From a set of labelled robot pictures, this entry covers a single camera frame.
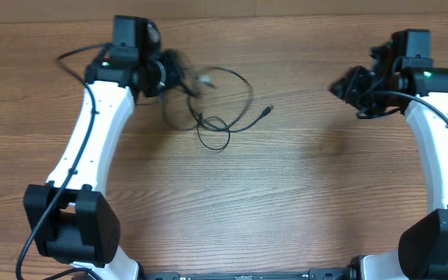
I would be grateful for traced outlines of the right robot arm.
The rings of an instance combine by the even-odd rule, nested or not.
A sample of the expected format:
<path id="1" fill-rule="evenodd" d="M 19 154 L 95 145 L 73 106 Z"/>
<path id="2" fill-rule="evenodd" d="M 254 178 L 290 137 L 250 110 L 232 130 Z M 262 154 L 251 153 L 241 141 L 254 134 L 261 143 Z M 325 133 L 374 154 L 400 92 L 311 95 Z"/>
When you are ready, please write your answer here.
<path id="1" fill-rule="evenodd" d="M 393 33 L 371 56 L 371 69 L 350 68 L 330 91 L 360 120 L 404 116 L 422 162 L 427 214 L 401 234 L 396 250 L 354 257 L 343 277 L 448 279 L 448 68 L 434 67 L 429 30 Z"/>

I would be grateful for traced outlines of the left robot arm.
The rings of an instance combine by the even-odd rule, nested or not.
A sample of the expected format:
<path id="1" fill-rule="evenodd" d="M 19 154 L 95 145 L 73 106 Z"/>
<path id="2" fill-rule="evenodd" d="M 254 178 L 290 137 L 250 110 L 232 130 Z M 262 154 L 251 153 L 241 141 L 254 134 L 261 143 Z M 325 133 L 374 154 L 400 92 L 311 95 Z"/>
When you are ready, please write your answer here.
<path id="1" fill-rule="evenodd" d="M 175 50 L 161 48 L 156 24 L 116 16 L 111 42 L 79 77 L 83 102 L 67 147 L 42 185 L 26 189 L 23 204 L 31 232 L 27 246 L 91 279 L 142 279 L 142 266 L 120 245 L 121 225 L 106 199 L 107 177 L 121 132 L 140 96 L 158 97 L 188 86 L 189 71 Z"/>

